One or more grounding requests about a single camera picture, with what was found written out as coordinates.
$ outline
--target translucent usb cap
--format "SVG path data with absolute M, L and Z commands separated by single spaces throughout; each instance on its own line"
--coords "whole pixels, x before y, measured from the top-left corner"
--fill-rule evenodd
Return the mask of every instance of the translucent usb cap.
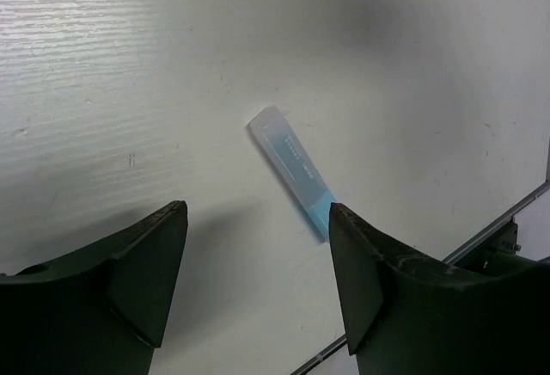
M 277 107 L 271 106 L 258 114 L 248 126 L 319 232 L 328 240 L 328 214 L 331 203 L 336 199 L 286 118 Z

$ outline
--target white surface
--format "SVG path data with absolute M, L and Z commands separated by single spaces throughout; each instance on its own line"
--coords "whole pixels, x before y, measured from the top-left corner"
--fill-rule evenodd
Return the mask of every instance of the white surface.
M 244 126 L 438 258 L 543 181 L 550 0 L 0 0 L 0 268 L 190 206 L 151 373 L 292 372 L 343 334 L 329 247 Z
M 534 261 L 550 257 L 550 193 L 546 192 L 515 217 L 521 257 Z
M 347 347 L 343 347 L 308 375 L 359 375 L 358 362 L 355 356 L 350 356 Z

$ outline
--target textured white surface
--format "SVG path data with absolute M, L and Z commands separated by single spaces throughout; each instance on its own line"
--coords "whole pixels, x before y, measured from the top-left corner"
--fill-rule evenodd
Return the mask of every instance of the textured white surface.
M 550 193 L 546 192 L 515 217 L 518 253 L 534 261 L 550 257 Z
M 343 334 L 321 244 L 244 126 L 445 257 L 543 181 L 550 0 L 0 0 L 0 268 L 190 206 L 151 373 L 292 372 Z

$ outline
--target scratch mark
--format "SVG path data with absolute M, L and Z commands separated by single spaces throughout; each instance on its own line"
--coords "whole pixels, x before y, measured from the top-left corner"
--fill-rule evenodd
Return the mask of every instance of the scratch mark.
M 489 126 L 487 123 L 485 123 L 484 126 L 487 127 L 487 128 L 489 129 L 489 131 L 491 132 L 491 135 L 492 135 L 493 137 L 497 137 L 497 136 L 495 136 L 494 131 L 491 130 L 491 126 Z
M 401 269 L 406 261 L 423 261 L 426 259 L 424 254 L 414 254 L 414 255 L 403 255 L 400 256 L 399 261 L 397 262 L 397 268 Z
M 28 134 L 28 129 L 29 127 L 18 128 L 11 133 L 11 137 L 19 138 L 26 136 Z

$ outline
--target white table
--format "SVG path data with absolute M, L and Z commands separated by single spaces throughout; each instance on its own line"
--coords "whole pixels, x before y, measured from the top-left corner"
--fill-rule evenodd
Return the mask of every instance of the white table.
M 545 179 L 550 0 L 0 0 L 0 35 L 4 272 L 190 206 L 153 375 L 283 375 L 343 334 L 329 246 L 244 129 L 263 107 L 436 258 Z

